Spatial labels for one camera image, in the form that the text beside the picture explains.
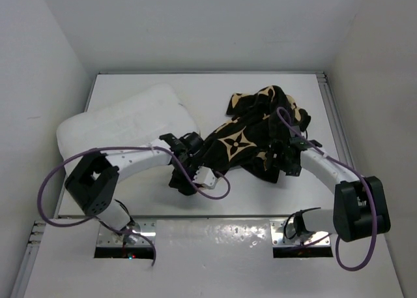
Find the black pillowcase with beige flowers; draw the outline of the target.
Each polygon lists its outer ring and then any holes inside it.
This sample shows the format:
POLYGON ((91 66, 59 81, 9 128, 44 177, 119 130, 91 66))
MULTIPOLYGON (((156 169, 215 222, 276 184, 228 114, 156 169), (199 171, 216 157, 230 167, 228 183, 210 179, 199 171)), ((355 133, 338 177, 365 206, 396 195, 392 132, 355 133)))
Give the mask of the black pillowcase with beige flowers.
POLYGON ((221 174, 241 167, 263 181, 277 183, 280 171, 266 168, 266 152, 271 143, 290 137, 276 112, 279 107, 288 111, 287 122, 307 131, 311 116, 281 87, 270 85, 252 95, 233 94, 226 111, 230 119, 203 138, 200 164, 221 174))

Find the white pillow with yellow edge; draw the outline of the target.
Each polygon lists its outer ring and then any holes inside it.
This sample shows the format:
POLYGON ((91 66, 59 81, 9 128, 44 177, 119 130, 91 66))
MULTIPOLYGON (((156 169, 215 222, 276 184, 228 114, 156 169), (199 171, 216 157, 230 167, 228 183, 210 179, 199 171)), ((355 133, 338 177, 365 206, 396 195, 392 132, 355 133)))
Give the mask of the white pillow with yellow edge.
POLYGON ((172 86, 154 85, 123 101, 77 114, 57 128, 57 145, 68 159, 96 147, 142 146, 172 133, 200 132, 172 86))

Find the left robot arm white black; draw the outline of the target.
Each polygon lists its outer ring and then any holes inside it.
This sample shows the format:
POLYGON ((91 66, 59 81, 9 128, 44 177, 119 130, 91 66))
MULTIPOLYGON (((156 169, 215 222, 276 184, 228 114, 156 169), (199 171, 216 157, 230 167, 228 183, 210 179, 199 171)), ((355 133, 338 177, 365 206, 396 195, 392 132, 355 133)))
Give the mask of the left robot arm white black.
POLYGON ((196 132, 180 138, 164 134, 138 149, 120 146, 93 150, 83 155, 65 182, 65 188, 86 216, 99 219, 108 227, 131 230, 132 217, 113 195, 121 181, 157 166, 173 167, 169 187, 185 196, 197 188, 212 188, 214 172, 197 161, 203 140, 196 132))

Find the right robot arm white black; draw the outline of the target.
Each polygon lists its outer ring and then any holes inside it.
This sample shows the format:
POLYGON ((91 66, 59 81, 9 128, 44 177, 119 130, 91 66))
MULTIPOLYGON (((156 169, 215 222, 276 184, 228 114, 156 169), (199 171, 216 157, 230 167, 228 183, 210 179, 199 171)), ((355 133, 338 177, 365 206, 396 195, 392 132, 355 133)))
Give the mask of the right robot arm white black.
POLYGON ((374 223, 377 224, 377 234, 390 231, 390 216, 381 180, 375 176, 360 179, 348 166, 328 156, 319 142, 302 138, 273 142, 266 163, 288 176, 298 177, 302 170, 306 170, 334 195, 332 209, 313 207, 293 213, 289 217, 292 224, 284 224, 286 239, 326 231, 351 242, 371 237, 374 223))

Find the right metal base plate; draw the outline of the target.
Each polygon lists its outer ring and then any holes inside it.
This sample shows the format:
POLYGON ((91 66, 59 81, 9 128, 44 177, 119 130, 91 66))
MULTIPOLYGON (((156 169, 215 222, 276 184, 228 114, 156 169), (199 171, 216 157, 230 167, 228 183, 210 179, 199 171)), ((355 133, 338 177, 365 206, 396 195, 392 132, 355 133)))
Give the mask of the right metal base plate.
POLYGON ((296 247, 296 246, 312 246, 327 247, 331 245, 330 235, 325 231, 307 233, 298 236, 293 227, 293 221, 288 221, 286 229, 284 225, 286 218, 278 218, 270 221, 270 232, 272 238, 272 246, 278 248, 296 247))

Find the metal base plate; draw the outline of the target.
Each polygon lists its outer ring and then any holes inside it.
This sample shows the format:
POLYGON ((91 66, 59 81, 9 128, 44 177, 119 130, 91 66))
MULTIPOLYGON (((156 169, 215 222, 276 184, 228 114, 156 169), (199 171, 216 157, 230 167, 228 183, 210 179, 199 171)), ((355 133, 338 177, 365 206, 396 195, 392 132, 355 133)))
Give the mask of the metal base plate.
POLYGON ((117 233, 108 230, 103 225, 99 227, 98 237, 96 245, 98 247, 117 247, 117 246, 130 246, 141 247, 147 246, 149 243, 145 240, 145 237, 152 242, 156 239, 156 230, 154 226, 149 226, 147 223, 136 224, 130 228, 134 233, 139 233, 141 237, 137 235, 119 235, 117 233))
POLYGON ((278 218, 270 221, 270 232, 272 238, 272 246, 278 248, 296 247, 296 246, 312 246, 327 247, 331 245, 330 235, 325 231, 307 233, 298 236, 293 227, 293 221, 288 221, 286 229, 284 225, 286 218, 278 218))

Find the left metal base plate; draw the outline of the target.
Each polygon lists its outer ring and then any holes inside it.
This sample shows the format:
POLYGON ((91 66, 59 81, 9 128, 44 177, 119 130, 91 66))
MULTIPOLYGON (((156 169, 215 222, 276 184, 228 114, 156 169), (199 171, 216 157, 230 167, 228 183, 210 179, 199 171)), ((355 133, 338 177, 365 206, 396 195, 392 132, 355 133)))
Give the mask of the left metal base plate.
POLYGON ((147 223, 136 224, 130 228, 134 233, 139 233, 141 237, 137 235, 119 235, 117 233, 108 230, 103 225, 99 227, 98 237, 96 245, 98 247, 117 247, 117 246, 130 246, 141 247, 147 246, 149 243, 145 240, 145 237, 152 242, 156 239, 156 230, 154 226, 149 226, 147 223))

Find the aluminium rail frame left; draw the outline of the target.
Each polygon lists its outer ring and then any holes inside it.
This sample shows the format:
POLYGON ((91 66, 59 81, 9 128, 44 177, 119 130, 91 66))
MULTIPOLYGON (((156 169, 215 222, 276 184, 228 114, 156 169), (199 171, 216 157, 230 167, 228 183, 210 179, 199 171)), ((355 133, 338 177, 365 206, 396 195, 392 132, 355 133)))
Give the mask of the aluminium rail frame left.
POLYGON ((26 245, 25 253, 23 255, 23 259, 18 271, 18 275, 16 277, 14 287, 10 295, 12 298, 20 298, 24 297, 25 295, 25 291, 27 289, 27 285, 31 277, 31 273, 35 264, 38 250, 40 248, 45 227, 46 223, 41 220, 37 220, 33 224, 26 245))

